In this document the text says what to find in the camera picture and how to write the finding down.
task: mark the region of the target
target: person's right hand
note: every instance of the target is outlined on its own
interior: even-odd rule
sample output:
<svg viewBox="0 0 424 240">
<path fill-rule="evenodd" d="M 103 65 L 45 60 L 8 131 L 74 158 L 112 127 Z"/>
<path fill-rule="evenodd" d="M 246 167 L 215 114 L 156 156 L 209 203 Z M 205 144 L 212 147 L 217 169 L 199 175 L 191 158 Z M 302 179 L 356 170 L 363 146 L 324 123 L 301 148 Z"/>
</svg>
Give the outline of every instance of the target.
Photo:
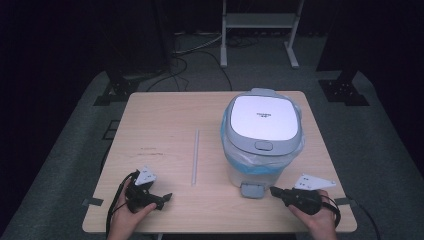
<svg viewBox="0 0 424 240">
<path fill-rule="evenodd" d="M 328 193 L 324 190 L 318 190 L 320 195 L 327 196 Z M 322 197 L 323 202 L 329 202 L 328 198 Z M 298 217 L 308 228 L 309 233 L 315 240 L 336 240 L 336 228 L 334 223 L 334 213 L 327 208 L 314 214 L 308 215 L 297 207 L 289 205 L 290 211 Z"/>
</svg>

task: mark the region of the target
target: white marker tag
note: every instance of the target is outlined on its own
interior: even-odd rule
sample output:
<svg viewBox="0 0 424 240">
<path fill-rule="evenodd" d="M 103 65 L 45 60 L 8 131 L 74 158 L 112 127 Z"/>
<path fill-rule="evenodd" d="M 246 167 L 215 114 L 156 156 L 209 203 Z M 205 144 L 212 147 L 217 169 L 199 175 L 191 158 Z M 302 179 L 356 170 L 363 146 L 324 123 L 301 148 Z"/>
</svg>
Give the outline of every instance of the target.
<svg viewBox="0 0 424 240">
<path fill-rule="evenodd" d="M 294 188 L 303 190 L 317 190 L 334 186 L 336 186 L 335 181 L 302 174 L 302 176 L 297 180 Z"/>
<path fill-rule="evenodd" d="M 152 171 L 150 171 L 147 166 L 144 166 L 143 169 L 139 171 L 140 174 L 138 175 L 138 178 L 135 181 L 135 185 L 140 186 L 141 184 L 153 182 L 156 180 L 156 175 Z"/>
</svg>

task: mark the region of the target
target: white metal stand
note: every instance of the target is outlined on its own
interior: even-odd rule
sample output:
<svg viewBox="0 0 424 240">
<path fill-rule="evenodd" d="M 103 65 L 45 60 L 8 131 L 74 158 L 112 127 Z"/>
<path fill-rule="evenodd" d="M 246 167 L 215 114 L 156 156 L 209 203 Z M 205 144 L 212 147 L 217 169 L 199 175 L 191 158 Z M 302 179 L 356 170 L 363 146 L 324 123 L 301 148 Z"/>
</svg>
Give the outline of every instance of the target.
<svg viewBox="0 0 424 240">
<path fill-rule="evenodd" d="M 300 15 L 305 0 L 300 0 L 296 13 L 227 13 L 227 0 L 222 6 L 221 67 L 227 67 L 227 28 L 291 28 L 290 39 L 284 42 L 292 68 L 299 68 L 293 52 Z"/>
</svg>

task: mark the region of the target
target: gray carpet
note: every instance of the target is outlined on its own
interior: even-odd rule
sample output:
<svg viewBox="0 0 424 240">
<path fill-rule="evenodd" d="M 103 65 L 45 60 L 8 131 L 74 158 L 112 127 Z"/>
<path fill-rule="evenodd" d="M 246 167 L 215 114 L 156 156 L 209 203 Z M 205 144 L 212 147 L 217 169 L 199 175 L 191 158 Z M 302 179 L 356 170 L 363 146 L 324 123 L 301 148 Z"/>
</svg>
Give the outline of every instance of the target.
<svg viewBox="0 0 424 240">
<path fill-rule="evenodd" d="M 178 46 L 188 49 L 206 40 L 182 36 Z M 298 70 L 290 67 L 281 38 L 251 40 L 257 44 L 228 49 L 228 67 L 224 71 L 232 89 L 262 87 L 304 92 L 345 192 L 368 210 L 381 238 L 424 239 L 423 178 L 368 79 L 358 73 L 354 85 L 370 106 L 329 103 L 318 80 L 335 79 L 339 72 L 315 72 L 325 38 L 296 39 Z M 169 75 L 164 73 L 141 82 L 138 90 L 146 91 L 155 84 L 150 91 L 229 91 L 230 84 L 216 59 L 203 52 L 219 59 L 219 47 L 201 51 L 180 57 L 187 69 L 178 76 L 162 80 Z M 173 73 L 184 66 L 182 60 L 172 60 Z M 125 102 L 93 106 L 107 85 L 107 75 L 102 72 L 88 86 L 1 239 L 105 238 L 85 233 L 81 225 L 87 210 L 82 202 L 92 196 L 102 159 L 111 144 L 111 140 L 102 139 L 103 134 L 112 120 L 121 118 L 125 108 Z M 358 229 L 338 234 L 339 239 L 376 239 L 366 213 L 359 207 L 352 209 Z M 133 238 L 149 239 L 140 234 Z M 297 234 L 297 238 L 310 239 L 306 233 Z"/>
</svg>

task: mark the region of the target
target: wooden table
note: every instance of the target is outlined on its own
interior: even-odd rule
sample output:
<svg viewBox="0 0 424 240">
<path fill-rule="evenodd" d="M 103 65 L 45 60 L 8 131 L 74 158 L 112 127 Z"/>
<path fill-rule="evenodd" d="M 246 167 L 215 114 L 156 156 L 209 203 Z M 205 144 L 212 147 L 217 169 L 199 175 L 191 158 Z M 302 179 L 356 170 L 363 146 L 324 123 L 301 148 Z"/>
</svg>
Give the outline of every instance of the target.
<svg viewBox="0 0 424 240">
<path fill-rule="evenodd" d="M 241 197 L 228 179 L 220 125 L 225 108 L 240 92 L 134 93 L 116 133 L 84 219 L 86 232 L 105 232 L 107 211 L 121 181 L 148 166 L 157 180 L 150 193 L 173 193 L 162 211 L 152 212 L 137 231 L 144 233 L 286 233 L 307 231 L 283 202 L 267 191 L 263 199 Z M 302 173 L 334 180 L 326 189 L 345 197 L 314 116 L 302 92 L 279 92 L 302 109 L 306 144 L 275 186 L 292 188 Z M 199 130 L 196 184 L 192 185 L 196 130 Z M 352 232 L 350 206 L 340 206 L 338 232 Z"/>
</svg>

